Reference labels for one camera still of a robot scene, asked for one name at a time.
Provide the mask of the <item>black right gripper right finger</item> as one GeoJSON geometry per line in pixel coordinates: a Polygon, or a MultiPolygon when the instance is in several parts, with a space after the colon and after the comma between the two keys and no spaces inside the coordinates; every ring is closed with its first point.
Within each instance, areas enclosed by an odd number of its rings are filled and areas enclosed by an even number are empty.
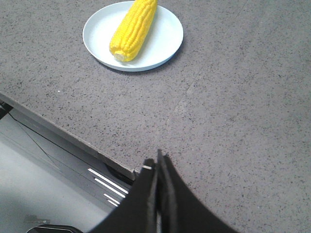
{"type": "Polygon", "coordinates": [[[157,151],[157,198],[163,233],[235,233],[206,208],[179,176],[168,155],[157,151]]]}

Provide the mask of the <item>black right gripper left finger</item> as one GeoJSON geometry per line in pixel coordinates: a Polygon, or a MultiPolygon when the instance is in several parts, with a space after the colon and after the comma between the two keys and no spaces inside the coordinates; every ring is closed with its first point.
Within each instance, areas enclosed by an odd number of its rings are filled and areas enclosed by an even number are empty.
{"type": "Polygon", "coordinates": [[[153,159],[146,159],[129,193],[92,233],[155,233],[157,171],[153,159]]]}

